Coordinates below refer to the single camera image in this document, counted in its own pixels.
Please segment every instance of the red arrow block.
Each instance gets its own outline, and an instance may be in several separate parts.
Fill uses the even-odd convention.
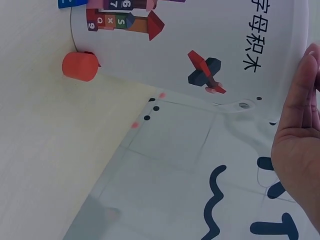
[[[148,34],[149,41],[154,39],[165,27],[165,24],[161,19],[151,11],[147,17],[147,26],[148,26]]]
[[[213,88],[217,93],[220,93],[220,94],[225,94],[227,91],[224,90],[222,87],[220,86],[216,86]]]
[[[198,53],[192,50],[188,53],[188,56],[195,69],[203,71],[207,78],[211,76],[211,72],[206,61]]]

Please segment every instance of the white plastic lid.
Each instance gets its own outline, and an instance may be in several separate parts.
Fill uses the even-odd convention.
[[[143,9],[143,1],[153,10]],[[250,101],[249,109],[255,106],[260,116],[279,119],[307,45],[308,0],[103,2],[94,2],[100,9],[90,9],[88,19],[86,6],[74,7],[71,14],[78,51],[93,52],[101,72],[211,103],[234,103],[237,109],[242,100]],[[218,60],[211,61],[210,74],[197,63],[194,73],[191,51]],[[189,81],[192,73],[194,81]],[[226,92],[208,93],[214,83]]]

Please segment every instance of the light wooden surface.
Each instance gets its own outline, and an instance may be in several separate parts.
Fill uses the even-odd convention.
[[[63,77],[57,0],[0,6],[0,239],[60,240],[155,89]]]

